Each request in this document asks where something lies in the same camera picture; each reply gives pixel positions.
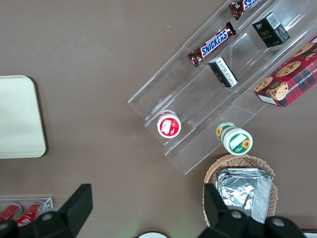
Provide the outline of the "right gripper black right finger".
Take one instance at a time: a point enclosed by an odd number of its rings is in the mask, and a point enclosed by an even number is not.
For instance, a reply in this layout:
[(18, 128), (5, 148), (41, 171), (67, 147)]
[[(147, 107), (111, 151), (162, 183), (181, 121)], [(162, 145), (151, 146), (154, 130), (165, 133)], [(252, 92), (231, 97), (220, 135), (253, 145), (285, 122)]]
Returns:
[(264, 224), (244, 212), (230, 210), (212, 183), (204, 184), (204, 209), (210, 226), (201, 238), (265, 238)]

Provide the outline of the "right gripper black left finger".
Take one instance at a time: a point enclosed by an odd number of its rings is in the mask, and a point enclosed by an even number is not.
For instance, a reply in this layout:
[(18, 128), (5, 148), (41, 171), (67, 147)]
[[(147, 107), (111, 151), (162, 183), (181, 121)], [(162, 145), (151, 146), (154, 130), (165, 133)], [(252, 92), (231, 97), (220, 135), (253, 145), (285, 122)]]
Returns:
[(75, 238), (93, 208), (92, 186), (82, 184), (59, 208), (40, 215), (32, 225), (36, 238)]

